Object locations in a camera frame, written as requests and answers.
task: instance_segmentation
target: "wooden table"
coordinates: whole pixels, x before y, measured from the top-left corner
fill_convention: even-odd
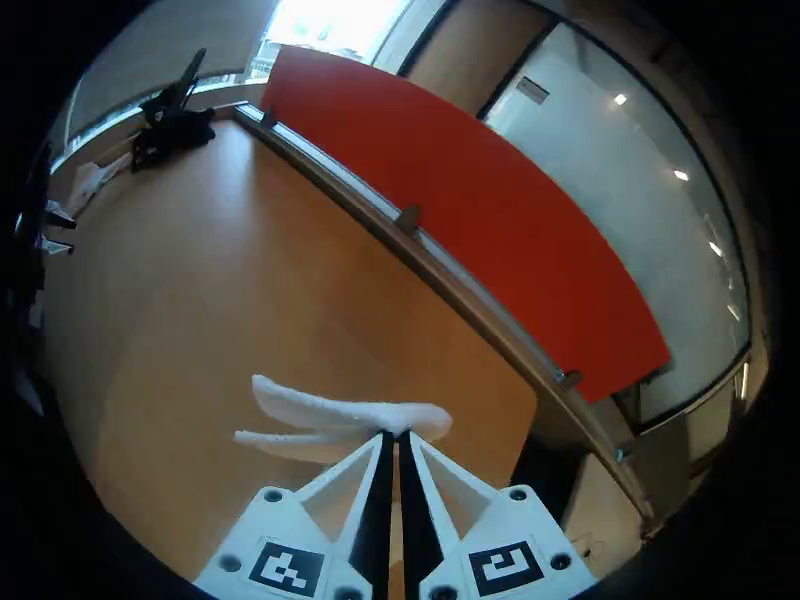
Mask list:
[[[108,184],[61,235],[75,254],[48,269],[53,379],[106,507],[193,579],[260,487],[318,474],[232,441],[289,430],[256,407],[253,373],[331,398],[439,404],[454,425],[438,447],[505,485],[533,391],[300,173],[235,123],[216,129]]]

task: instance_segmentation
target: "orange-red divider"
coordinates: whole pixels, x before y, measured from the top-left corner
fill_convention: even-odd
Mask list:
[[[547,175],[477,119],[400,77],[291,46],[281,49],[261,106],[398,208],[419,204],[421,227],[559,367],[583,374],[578,389],[588,401],[669,360],[605,239]]]

